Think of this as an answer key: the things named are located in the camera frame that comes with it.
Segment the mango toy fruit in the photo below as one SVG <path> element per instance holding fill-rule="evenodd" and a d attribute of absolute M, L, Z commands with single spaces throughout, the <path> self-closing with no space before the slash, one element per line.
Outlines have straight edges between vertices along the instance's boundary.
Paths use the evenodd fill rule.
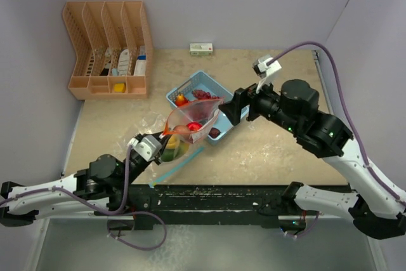
<path fill-rule="evenodd" d="M 162 162 L 171 162 L 184 156 L 189 150 L 189 144 L 181 142 L 177 147 L 173 149 L 166 148 L 160 159 Z"/>

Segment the clear zip top bag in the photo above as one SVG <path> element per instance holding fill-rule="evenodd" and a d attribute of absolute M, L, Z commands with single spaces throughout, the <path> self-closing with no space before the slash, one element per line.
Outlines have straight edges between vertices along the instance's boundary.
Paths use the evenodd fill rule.
<path fill-rule="evenodd" d="M 222 98 L 188 102 L 174 109 L 168 116 L 163 137 L 168 137 L 160 155 L 162 162 L 172 162 L 186 155 L 198 142 L 204 140 L 219 117 Z"/>

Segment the red apple toy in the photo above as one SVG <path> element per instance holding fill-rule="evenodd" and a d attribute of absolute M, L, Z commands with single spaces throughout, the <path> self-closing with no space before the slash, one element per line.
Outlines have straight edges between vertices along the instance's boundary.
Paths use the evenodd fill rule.
<path fill-rule="evenodd" d="M 199 122 L 190 122 L 187 124 L 187 128 L 191 132 L 197 132 L 201 127 L 202 125 Z"/>

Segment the yellow lemon toy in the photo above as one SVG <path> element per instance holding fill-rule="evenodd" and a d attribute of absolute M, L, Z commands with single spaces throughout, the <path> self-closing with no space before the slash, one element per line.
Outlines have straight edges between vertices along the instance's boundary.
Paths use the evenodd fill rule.
<path fill-rule="evenodd" d="M 178 135 L 172 135 L 167 142 L 166 149 L 174 150 L 180 145 L 180 138 Z"/>

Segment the brown onion toy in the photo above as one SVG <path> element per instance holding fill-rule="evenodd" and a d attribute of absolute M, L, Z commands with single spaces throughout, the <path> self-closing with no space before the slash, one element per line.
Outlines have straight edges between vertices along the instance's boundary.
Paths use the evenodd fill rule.
<path fill-rule="evenodd" d="M 178 133 L 178 134 L 189 134 L 190 130 L 188 128 L 188 126 L 185 125 L 177 125 L 173 128 L 173 132 L 174 133 Z"/>

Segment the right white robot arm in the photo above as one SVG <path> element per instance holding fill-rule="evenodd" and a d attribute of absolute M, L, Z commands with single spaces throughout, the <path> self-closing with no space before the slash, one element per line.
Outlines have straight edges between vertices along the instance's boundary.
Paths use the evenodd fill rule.
<path fill-rule="evenodd" d="M 340 118 L 318 109 L 319 93 L 303 80 L 283 83 L 280 93 L 272 85 L 239 88 L 219 106 L 234 125 L 249 107 L 248 121 L 259 116 L 290 132 L 305 151 L 322 159 L 350 184 L 351 192 L 321 190 L 292 182 L 282 195 L 283 210 L 318 211 L 349 220 L 363 234 L 377 239 L 405 235 L 405 192 L 362 159 L 358 141 Z"/>

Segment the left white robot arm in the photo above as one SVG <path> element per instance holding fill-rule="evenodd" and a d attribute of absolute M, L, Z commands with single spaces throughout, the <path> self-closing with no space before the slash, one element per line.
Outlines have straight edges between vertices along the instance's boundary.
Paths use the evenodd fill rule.
<path fill-rule="evenodd" d="M 4 182 L 1 225 L 22 227 L 49 216 L 85 211 L 126 214 L 131 206 L 130 184 L 159 160 L 168 140 L 161 132 L 138 134 L 130 140 L 122 161 L 103 154 L 86 169 L 53 182 L 34 186 Z"/>

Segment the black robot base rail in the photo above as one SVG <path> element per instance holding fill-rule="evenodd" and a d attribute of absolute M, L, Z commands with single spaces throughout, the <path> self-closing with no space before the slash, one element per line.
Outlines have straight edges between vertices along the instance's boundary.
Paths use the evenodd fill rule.
<path fill-rule="evenodd" d="M 279 217 L 302 210 L 283 201 L 287 185 L 156 185 L 129 188 L 126 211 L 139 211 L 134 227 L 154 225 L 255 225 L 277 228 Z"/>

